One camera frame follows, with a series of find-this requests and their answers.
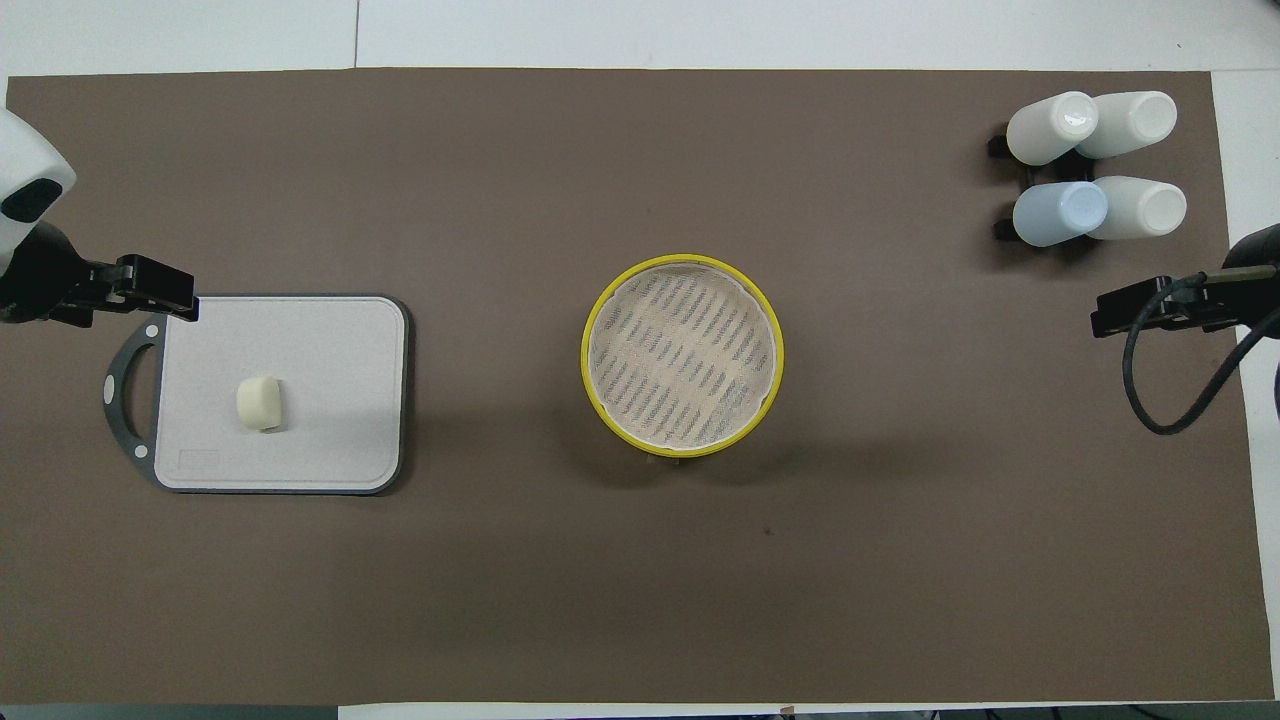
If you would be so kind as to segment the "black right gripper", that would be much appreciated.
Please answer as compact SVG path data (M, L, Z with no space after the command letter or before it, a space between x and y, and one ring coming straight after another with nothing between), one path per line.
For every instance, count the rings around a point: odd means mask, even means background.
M1222 266L1204 275L1203 283L1181 291L1176 304L1160 304L1147 314L1143 306L1172 283L1171 277L1152 277L1100 295L1091 314L1092 334L1101 340L1132 331L1262 328L1279 306L1279 227L1239 240Z

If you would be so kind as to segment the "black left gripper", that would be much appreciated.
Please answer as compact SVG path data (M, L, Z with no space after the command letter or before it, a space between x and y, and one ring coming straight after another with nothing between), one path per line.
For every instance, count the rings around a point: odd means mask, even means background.
M184 322L200 318L195 278L174 266L137 254L118 258L122 297L147 302L189 302L166 307L165 314ZM38 222L17 245L1 278L1 322L60 322L90 328L93 314L108 313L106 286L93 279L104 264L84 260L65 233L49 222Z

